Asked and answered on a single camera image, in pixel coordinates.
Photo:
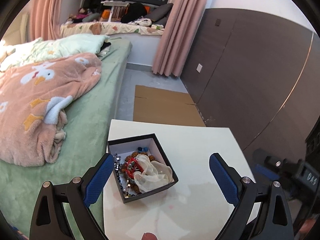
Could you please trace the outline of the left hand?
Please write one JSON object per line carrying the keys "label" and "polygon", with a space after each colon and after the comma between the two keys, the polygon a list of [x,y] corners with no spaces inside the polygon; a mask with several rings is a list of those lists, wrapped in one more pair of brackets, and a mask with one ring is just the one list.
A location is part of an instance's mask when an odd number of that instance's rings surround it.
{"label": "left hand", "polygon": [[142,235],[142,240],[158,240],[158,238],[151,232],[145,232]]}

